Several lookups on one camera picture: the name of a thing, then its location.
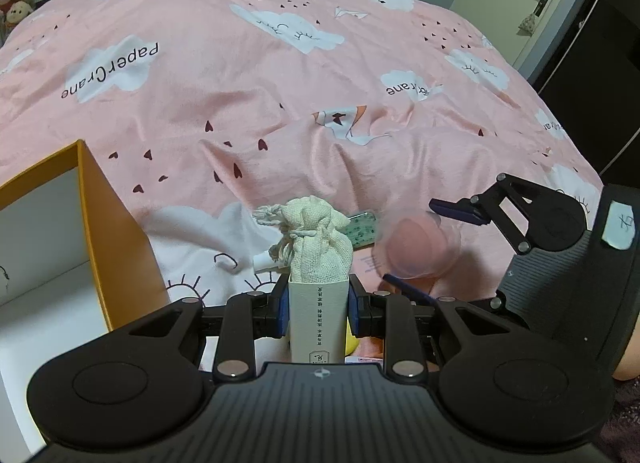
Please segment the open cardboard box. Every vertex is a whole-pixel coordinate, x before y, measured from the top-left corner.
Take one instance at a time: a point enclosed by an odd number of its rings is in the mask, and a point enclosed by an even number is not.
[[[167,303],[145,233],[84,142],[0,187],[0,461],[44,445],[26,402],[43,363]]]

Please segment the pink round object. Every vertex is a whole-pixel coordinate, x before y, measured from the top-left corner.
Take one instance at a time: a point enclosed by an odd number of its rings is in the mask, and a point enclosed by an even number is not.
[[[460,233],[440,216],[420,209],[399,208],[378,221],[373,257],[382,274],[401,279],[437,277],[460,254]]]

